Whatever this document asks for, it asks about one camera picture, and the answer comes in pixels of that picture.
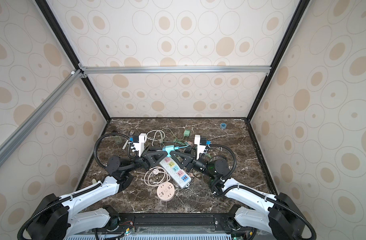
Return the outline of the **aluminium frame crossbar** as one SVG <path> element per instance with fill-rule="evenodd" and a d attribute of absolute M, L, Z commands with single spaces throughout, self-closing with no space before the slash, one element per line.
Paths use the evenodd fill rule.
<path fill-rule="evenodd" d="M 270 73 L 270 66 L 81 67 L 85 74 Z"/>

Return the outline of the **aluminium frame left bar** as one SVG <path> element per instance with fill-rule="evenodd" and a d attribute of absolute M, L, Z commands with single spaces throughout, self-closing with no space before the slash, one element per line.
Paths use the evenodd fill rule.
<path fill-rule="evenodd" d="M 74 70 L 68 77 L 52 92 L 44 102 L 19 126 L 9 138 L 0 146 L 0 168 L 14 153 L 14 151 L 22 144 L 27 136 L 34 128 L 43 120 L 43 118 L 51 111 L 59 99 L 65 92 L 81 78 L 82 71 Z"/>

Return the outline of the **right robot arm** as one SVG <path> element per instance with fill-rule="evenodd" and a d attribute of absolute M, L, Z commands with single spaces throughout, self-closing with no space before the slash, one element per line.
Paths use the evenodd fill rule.
<path fill-rule="evenodd" d="M 203 152 L 194 148 L 194 155 L 186 153 L 190 146 L 176 147 L 174 145 L 163 147 L 167 156 L 178 161 L 181 168 L 187 171 L 196 170 L 210 177 L 210 190 L 215 197 L 226 197 L 243 204 L 232 215 L 239 227 L 252 227 L 271 233 L 277 240 L 302 240 L 303 231 L 308 228 L 311 236 L 317 238 L 312 224 L 301 213 L 298 207 L 286 194 L 278 196 L 257 191 L 245 186 L 232 178 L 237 167 L 235 153 L 226 146 L 210 144 L 204 147 Z M 205 159 L 207 150 L 221 148 L 229 152 L 233 159 L 230 166 L 227 159 L 215 156 L 211 162 Z"/>

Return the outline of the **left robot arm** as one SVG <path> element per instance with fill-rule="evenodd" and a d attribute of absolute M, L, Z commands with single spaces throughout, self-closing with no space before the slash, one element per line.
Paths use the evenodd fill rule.
<path fill-rule="evenodd" d="M 137 155 L 132 159 L 113 156 L 104 165 L 98 157 L 98 148 L 103 139 L 108 137 L 127 139 Z M 110 133 L 98 138 L 93 156 L 108 175 L 102 181 L 71 194 L 60 197 L 54 194 L 46 196 L 34 214 L 19 229 L 17 238 L 23 240 L 24 233 L 27 232 L 32 240 L 63 240 L 86 230 L 109 227 L 109 223 L 118 217 L 115 210 L 105 207 L 84 213 L 83 209 L 122 192 L 131 185 L 134 179 L 131 174 L 133 170 L 138 168 L 150 170 L 163 158 L 169 157 L 175 149 L 173 145 L 145 149 L 146 137 L 145 134 L 128 137 L 120 133 Z"/>

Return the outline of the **round pink power socket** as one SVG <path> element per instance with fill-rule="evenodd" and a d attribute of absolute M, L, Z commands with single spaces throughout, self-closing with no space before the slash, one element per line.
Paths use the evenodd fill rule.
<path fill-rule="evenodd" d="M 163 202 L 168 202 L 172 200 L 175 195 L 175 187 L 170 182 L 165 182 L 158 186 L 157 196 Z"/>

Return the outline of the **teal charger plug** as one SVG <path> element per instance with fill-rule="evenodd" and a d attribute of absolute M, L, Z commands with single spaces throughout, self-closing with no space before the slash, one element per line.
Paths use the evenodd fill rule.
<path fill-rule="evenodd" d="M 167 157 L 171 157 L 171 152 L 178 150 L 179 147 L 176 147 L 174 145 L 168 145 L 168 146 L 164 146 L 162 147 L 162 151 L 167 153 Z"/>

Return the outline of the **white colourful power strip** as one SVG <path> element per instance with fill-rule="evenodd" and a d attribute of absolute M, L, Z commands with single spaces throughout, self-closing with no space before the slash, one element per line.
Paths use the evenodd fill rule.
<path fill-rule="evenodd" d="M 180 186 L 181 189 L 188 188 L 192 178 L 182 170 L 179 165 L 170 157 L 165 157 L 159 162 L 169 176 Z"/>

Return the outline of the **glass spice jar black lid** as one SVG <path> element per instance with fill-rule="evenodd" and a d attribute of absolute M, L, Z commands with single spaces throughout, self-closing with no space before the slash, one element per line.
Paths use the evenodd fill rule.
<path fill-rule="evenodd" d="M 123 137 L 116 133 L 113 133 L 111 135 L 111 138 L 113 139 L 116 145 L 120 145 L 123 142 Z"/>

